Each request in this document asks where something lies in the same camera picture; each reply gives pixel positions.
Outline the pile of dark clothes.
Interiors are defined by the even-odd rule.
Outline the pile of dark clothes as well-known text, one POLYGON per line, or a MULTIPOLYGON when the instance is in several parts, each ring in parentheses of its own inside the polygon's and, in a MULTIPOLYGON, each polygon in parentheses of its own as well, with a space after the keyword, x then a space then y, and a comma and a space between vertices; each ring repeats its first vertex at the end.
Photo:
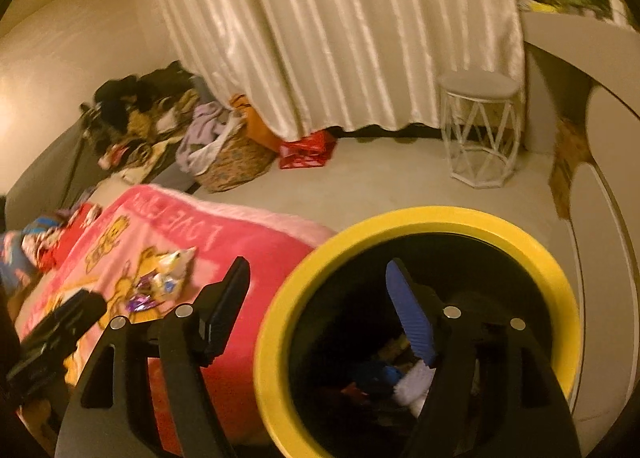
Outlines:
POLYGON ((106 171, 149 162, 188 128, 200 96, 193 74, 174 61, 148 74, 107 80, 79 106, 82 136, 106 171))

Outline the shiny candy wrappers pile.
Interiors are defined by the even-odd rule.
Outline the shiny candy wrappers pile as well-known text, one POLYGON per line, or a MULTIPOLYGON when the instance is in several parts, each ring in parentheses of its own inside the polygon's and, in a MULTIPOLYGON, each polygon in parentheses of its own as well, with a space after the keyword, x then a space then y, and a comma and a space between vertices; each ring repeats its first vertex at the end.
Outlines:
POLYGON ((151 311, 175 301, 189 281, 197 248, 154 253, 143 264, 127 300, 130 313, 151 311))

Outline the cream satin curtain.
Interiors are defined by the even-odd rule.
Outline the cream satin curtain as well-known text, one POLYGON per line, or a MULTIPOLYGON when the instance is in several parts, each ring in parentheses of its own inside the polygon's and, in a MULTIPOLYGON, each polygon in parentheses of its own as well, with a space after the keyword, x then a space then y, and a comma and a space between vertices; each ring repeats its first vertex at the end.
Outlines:
POLYGON ((158 0, 178 57, 288 141, 338 126, 437 126, 438 78, 523 80, 516 0, 158 0))

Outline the white foam fruit net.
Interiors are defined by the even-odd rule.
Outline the white foam fruit net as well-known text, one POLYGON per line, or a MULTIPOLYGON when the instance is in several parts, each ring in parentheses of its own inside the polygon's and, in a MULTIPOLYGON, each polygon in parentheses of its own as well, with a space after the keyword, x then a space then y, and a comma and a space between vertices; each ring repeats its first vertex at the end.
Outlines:
POLYGON ((435 377, 435 368, 419 360, 394 386, 393 400, 409 409, 416 418, 420 416, 428 392, 435 377))

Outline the yellow rimmed black trash bin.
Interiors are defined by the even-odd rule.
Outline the yellow rimmed black trash bin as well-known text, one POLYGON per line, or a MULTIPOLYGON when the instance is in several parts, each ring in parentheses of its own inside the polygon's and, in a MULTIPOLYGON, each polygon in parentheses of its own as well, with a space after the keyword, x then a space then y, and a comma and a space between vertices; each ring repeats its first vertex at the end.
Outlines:
POLYGON ((576 457, 576 300, 532 236, 462 207, 338 233, 285 279, 254 384, 288 457, 576 457))

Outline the red plastic basket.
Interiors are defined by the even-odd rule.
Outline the red plastic basket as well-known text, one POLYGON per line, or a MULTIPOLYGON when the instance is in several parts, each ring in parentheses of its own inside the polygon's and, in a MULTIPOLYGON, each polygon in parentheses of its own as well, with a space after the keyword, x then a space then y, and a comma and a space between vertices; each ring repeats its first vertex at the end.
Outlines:
POLYGON ((332 158, 336 138, 323 129, 292 143, 280 144, 279 167, 281 170, 322 167, 332 158))

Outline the colourful patterned pillow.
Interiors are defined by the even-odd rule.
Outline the colourful patterned pillow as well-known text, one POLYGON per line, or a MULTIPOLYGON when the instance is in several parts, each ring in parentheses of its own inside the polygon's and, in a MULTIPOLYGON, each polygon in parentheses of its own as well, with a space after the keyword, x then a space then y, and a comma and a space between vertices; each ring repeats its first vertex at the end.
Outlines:
POLYGON ((1 235, 1 287, 11 297, 37 285, 58 269, 85 230, 101 215, 99 204, 85 202, 73 210, 41 215, 18 230, 1 235))

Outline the brown cardboard box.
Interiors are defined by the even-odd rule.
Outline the brown cardboard box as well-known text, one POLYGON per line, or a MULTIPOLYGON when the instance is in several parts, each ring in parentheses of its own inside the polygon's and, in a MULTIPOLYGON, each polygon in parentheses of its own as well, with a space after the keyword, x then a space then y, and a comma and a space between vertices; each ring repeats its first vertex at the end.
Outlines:
POLYGON ((559 119, 549 177, 549 187, 559 218, 570 218, 570 188, 578 165, 592 162, 585 127, 566 118, 559 119))

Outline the pink teddy bear blanket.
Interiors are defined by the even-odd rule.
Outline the pink teddy bear blanket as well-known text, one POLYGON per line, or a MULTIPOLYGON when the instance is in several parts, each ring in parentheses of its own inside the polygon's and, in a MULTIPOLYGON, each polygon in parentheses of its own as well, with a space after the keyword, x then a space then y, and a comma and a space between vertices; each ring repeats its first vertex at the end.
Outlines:
POLYGON ((233 260, 250 263, 250 291, 224 355, 203 371, 224 433, 235 445, 268 441, 255 400, 253 360, 262 317, 282 283, 332 230, 298 216, 242 205, 205 202, 151 185, 124 191, 79 236, 61 265, 43 277, 23 304, 15 328, 26 337, 44 316, 80 289, 103 295, 106 312, 67 358, 74 384, 102 331, 119 315, 132 322, 160 318, 221 281, 233 260), (193 250, 188 281, 178 296, 134 313, 134 282, 164 254, 193 250))

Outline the orange fabric bag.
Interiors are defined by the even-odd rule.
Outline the orange fabric bag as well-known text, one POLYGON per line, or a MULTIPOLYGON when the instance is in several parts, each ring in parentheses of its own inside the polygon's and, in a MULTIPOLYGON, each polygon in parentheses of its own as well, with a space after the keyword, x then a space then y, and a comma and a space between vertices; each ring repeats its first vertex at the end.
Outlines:
POLYGON ((278 155, 282 140, 267 126, 250 100, 244 94, 235 94, 229 103, 234 110, 240 111, 243 115, 247 137, 278 155))

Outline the floral fabric laundry basket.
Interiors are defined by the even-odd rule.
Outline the floral fabric laundry basket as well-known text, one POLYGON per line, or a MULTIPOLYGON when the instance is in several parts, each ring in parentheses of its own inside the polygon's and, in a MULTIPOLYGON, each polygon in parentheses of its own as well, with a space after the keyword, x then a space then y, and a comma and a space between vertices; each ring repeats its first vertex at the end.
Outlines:
POLYGON ((250 139, 242 125, 222 146, 216 159, 195 181, 211 193, 239 187, 264 175, 277 158, 276 152, 250 139))

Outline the grey headboard cushion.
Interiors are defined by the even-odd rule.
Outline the grey headboard cushion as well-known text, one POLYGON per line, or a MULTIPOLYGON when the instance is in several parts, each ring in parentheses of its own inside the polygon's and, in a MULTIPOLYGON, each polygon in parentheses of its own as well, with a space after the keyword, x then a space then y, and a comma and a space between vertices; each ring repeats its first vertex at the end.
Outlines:
POLYGON ((22 229, 43 213, 71 207, 105 178, 80 122, 38 155, 1 198, 1 230, 22 229))

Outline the lilac and white clothes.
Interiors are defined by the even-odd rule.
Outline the lilac and white clothes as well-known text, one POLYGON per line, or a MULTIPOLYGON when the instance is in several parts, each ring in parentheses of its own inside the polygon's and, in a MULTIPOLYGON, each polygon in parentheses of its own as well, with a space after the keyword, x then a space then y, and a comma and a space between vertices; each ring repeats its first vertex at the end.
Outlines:
POLYGON ((238 111, 230 110, 219 102, 197 106, 176 153, 180 170, 192 176, 203 174, 215 162, 224 143, 240 128, 241 123, 238 111))

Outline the white chair back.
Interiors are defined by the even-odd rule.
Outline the white chair back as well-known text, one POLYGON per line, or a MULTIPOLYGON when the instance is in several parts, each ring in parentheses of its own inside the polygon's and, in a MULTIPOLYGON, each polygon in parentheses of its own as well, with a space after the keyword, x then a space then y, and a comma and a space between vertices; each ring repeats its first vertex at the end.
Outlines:
POLYGON ((585 304, 576 416, 609 428, 639 373, 639 118, 597 87, 586 132, 593 163, 578 166, 570 193, 585 304))

